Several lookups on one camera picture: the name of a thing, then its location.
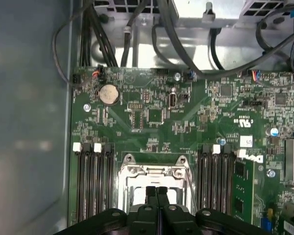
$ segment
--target white label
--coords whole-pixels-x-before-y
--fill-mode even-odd
[[[284,230],[294,235],[294,226],[286,221],[284,221]]]
[[[253,147],[253,136],[240,136],[240,147],[241,148],[252,148]]]
[[[238,123],[240,127],[242,128],[250,128],[252,123],[254,122],[253,119],[234,119],[234,123]]]

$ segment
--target microchip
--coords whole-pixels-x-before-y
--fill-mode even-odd
[[[111,152],[112,152],[112,151],[111,151],[111,144],[106,143],[106,144],[104,145],[104,152],[105,152],[105,153],[111,153]]]
[[[279,138],[279,137],[273,137],[273,136],[270,136],[270,137],[269,137],[269,143],[270,143],[270,144],[274,144],[274,145],[279,145],[279,143],[280,143],[280,138]]]
[[[284,94],[284,93],[275,94],[275,104],[276,105],[286,105],[286,94]]]
[[[180,102],[181,103],[186,103],[188,101],[189,95],[188,94],[180,94]]]
[[[231,85],[221,85],[220,95],[221,96],[231,96],[232,95],[232,86]]]
[[[235,162],[235,174],[245,176],[245,165],[243,163]]]
[[[207,115],[201,115],[200,116],[200,121],[201,122],[207,122],[208,121],[208,116]]]
[[[235,201],[234,201],[234,208],[235,208],[235,210],[237,210],[238,212],[243,213],[243,202],[242,202],[240,199],[235,198]]]
[[[200,131],[207,131],[208,130],[208,125],[205,125],[205,124],[204,125],[200,125],[199,126],[199,130]]]
[[[269,154],[269,155],[271,155],[272,154],[272,148],[267,148],[266,149],[266,153]]]

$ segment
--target capacitor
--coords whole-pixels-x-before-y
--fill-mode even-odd
[[[277,137],[279,135],[279,130],[275,127],[268,127],[266,129],[266,135],[267,136],[273,136],[273,137]]]
[[[224,146],[226,144],[226,140],[223,138],[217,138],[217,144]]]

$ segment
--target chip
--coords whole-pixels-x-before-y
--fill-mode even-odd
[[[232,95],[232,86],[231,85],[221,85],[220,95],[221,96],[231,96]]]
[[[245,165],[243,163],[235,162],[235,174],[245,176]]]
[[[286,94],[284,94],[284,93],[275,94],[275,104],[276,105],[286,105]]]
[[[238,212],[243,213],[243,202],[242,202],[240,199],[235,198],[235,201],[234,201],[234,208],[235,208],[235,210],[237,210]]]
[[[201,122],[207,122],[208,121],[208,116],[207,115],[201,115],[200,116],[200,121]]]

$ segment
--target integrated circuit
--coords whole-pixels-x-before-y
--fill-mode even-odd
[[[221,96],[232,96],[232,86],[228,84],[222,84],[220,87]]]
[[[244,207],[243,202],[240,199],[235,198],[235,200],[234,200],[234,208],[235,208],[235,210],[237,210],[240,213],[243,213],[243,207]]]
[[[235,174],[244,177],[245,176],[245,165],[240,162],[235,162]]]
[[[275,105],[286,105],[286,97],[285,93],[277,93],[275,94]]]

